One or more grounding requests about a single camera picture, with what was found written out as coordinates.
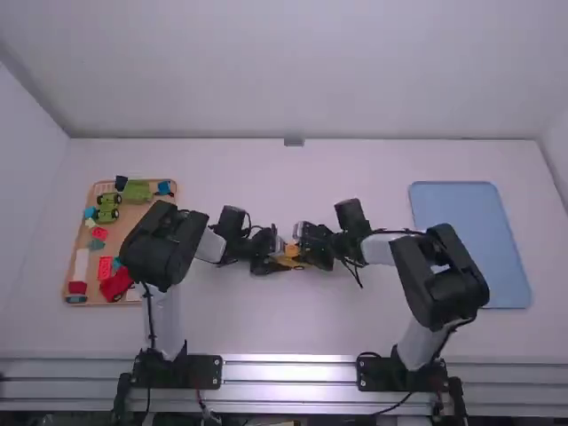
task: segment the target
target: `small toy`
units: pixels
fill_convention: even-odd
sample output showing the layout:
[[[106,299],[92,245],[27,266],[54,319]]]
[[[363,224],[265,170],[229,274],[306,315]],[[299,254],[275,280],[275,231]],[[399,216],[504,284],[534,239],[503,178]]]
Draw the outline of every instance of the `small toy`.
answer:
[[[91,230],[91,235],[97,240],[104,241],[107,239],[108,231],[105,228],[101,228],[100,226],[95,226]]]
[[[170,197],[174,196],[174,193],[171,191],[170,188],[171,181],[163,180],[158,184],[158,192],[154,193],[154,195],[169,195]]]
[[[87,244],[87,249],[89,249],[90,251],[97,251],[103,249],[105,245],[106,244],[103,241],[93,238],[91,242]]]
[[[87,296],[85,295],[69,295],[65,297],[68,304],[85,304],[87,303]]]
[[[116,188],[116,191],[121,193],[122,191],[124,191],[124,187],[126,186],[127,182],[128,182],[127,177],[116,175],[116,179],[114,180],[114,188]]]
[[[97,197],[97,204],[120,204],[122,196],[119,193],[102,193]]]
[[[92,217],[89,217],[87,220],[85,220],[85,226],[91,229],[97,226],[97,223],[94,220],[92,220]]]
[[[89,250],[86,248],[79,248],[75,252],[75,269],[73,270],[72,281],[86,281],[88,265],[89,265]]]
[[[122,266],[120,258],[117,256],[113,259],[113,272],[116,272]]]
[[[85,219],[90,219],[91,217],[93,217],[94,214],[95,214],[95,211],[97,211],[97,209],[95,209],[92,206],[85,209]]]
[[[110,277],[113,270],[113,258],[111,256],[101,256],[99,258],[99,271],[97,280],[106,280]]]
[[[152,200],[150,183],[146,180],[129,180],[122,192],[124,201],[131,204],[143,204]]]
[[[87,292],[87,283],[84,281],[69,281],[67,288],[70,294],[84,295]]]
[[[102,193],[97,197],[99,209],[95,210],[93,218],[98,224],[112,224],[119,217],[118,205],[122,202],[119,193]]]
[[[133,283],[134,280],[128,274],[128,269],[122,266],[114,277],[100,282],[99,290],[107,302],[118,302]]]

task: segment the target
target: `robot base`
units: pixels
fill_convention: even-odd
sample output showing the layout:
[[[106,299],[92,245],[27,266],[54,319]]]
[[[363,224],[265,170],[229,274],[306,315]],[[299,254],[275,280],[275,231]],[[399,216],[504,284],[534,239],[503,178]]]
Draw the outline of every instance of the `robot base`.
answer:
[[[363,352],[357,357],[357,386],[362,392],[439,392],[447,385],[444,360],[438,360],[416,371],[408,371],[392,348],[390,357],[377,357]]]
[[[187,342],[173,361],[158,351],[140,351],[132,370],[133,388],[217,390],[223,359],[218,355],[188,355]]]

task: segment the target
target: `wooden tray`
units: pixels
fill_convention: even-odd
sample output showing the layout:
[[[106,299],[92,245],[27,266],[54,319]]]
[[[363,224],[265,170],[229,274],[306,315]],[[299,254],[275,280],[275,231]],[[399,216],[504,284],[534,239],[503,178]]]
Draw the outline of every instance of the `wooden tray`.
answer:
[[[68,282],[73,279],[75,273],[75,255],[78,249],[85,249],[87,248],[87,244],[92,240],[91,229],[89,229],[84,224],[84,217],[82,218],[81,224],[79,226],[79,230],[77,232],[77,237],[75,239],[75,246],[73,248],[73,254],[71,255],[71,260],[69,261],[69,268],[67,269],[67,274],[65,277],[65,281],[63,282],[63,288],[61,295],[63,297],[63,302],[68,304],[69,306],[124,306],[129,304],[140,304],[140,299],[134,290],[130,290],[128,295],[123,297],[120,301],[115,303],[109,303],[103,297],[103,295],[99,291],[100,281],[97,279],[97,274],[99,270],[99,258],[101,256],[111,256],[114,258],[118,256],[118,252],[122,245],[122,242],[126,235],[130,232],[130,230],[134,227],[134,225],[145,215],[145,213],[150,209],[150,206],[156,200],[165,200],[168,202],[176,202],[176,193],[178,189],[178,185],[174,180],[171,179],[138,179],[136,180],[145,180],[150,184],[150,191],[152,193],[157,192],[157,186],[159,182],[163,180],[169,180],[171,182],[170,188],[171,191],[174,193],[174,196],[171,197],[169,195],[155,195],[152,201],[144,203],[144,204],[129,204],[125,201],[119,206],[119,213],[120,216],[116,220],[116,222],[112,224],[103,224],[100,226],[108,231],[108,236],[105,240],[105,247],[89,252],[89,260],[87,266],[87,274],[86,274],[86,283],[87,283],[87,301],[84,304],[68,304],[66,302],[66,297],[69,296],[68,291]],[[97,206],[97,196],[102,193],[112,193],[116,192],[114,189],[114,180],[102,180],[94,184],[87,195],[87,202],[85,204],[85,208],[90,206]]]

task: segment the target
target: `puzzle board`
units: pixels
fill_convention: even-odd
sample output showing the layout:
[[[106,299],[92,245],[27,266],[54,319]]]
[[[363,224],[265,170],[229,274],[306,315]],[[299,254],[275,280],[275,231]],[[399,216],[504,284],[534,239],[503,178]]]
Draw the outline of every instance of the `puzzle board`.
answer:
[[[170,181],[170,189],[173,192],[174,196],[170,195],[154,195],[153,199],[150,202],[145,202],[144,204],[130,204],[126,200],[122,200],[122,203],[119,204],[119,217],[116,219],[115,222],[112,224],[97,224],[98,227],[105,229],[108,234],[105,239],[105,247],[98,249],[98,250],[86,250],[86,251],[77,251],[80,249],[86,249],[88,244],[93,240],[92,230],[87,227],[84,222],[84,217],[81,217],[81,222],[79,225],[79,230],[77,232],[77,237],[75,239],[75,246],[73,248],[73,253],[71,255],[71,259],[69,261],[69,267],[67,269],[67,274],[65,277],[65,281],[63,282],[62,286],[62,299],[63,303],[69,306],[124,306],[129,304],[140,304],[140,298],[136,291],[129,290],[127,294],[119,301],[114,303],[109,303],[103,297],[103,295],[99,291],[99,259],[102,256],[110,256],[114,258],[118,256],[118,252],[122,245],[122,241],[128,235],[130,230],[134,227],[134,225],[145,215],[145,213],[150,209],[150,206],[156,200],[165,200],[168,202],[176,202],[176,193],[178,190],[178,185],[175,181],[171,179],[140,179],[136,178],[135,180],[145,180],[150,185],[150,192],[155,193],[158,191],[158,183],[164,180]],[[85,208],[90,206],[97,207],[97,197],[102,193],[115,193],[116,190],[114,189],[114,180],[104,180],[99,181],[92,186],[87,195],[87,202],[85,204]],[[81,272],[84,268],[84,264],[86,264],[86,272]],[[87,296],[87,300],[84,303],[80,304],[70,304],[66,302],[67,297],[70,296],[68,282],[74,280],[76,278],[76,274],[84,276],[84,282],[87,283],[87,290],[85,295]]]

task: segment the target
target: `red block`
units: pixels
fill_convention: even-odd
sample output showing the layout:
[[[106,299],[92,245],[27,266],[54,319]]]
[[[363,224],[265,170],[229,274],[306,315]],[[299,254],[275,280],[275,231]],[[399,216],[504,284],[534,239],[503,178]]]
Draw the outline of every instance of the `red block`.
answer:
[[[107,278],[100,282],[100,293],[105,297],[109,303],[120,300],[126,290],[130,288],[134,280],[128,274],[128,269],[121,266],[114,277]]]
[[[107,239],[108,231],[105,228],[101,228],[100,226],[95,226],[91,230],[91,235],[97,240],[104,241]]]
[[[87,283],[83,281],[69,281],[67,288],[72,295],[84,295],[87,292]]]
[[[101,256],[99,258],[99,271],[97,280],[105,280],[110,277],[113,271],[113,258],[111,256]]]

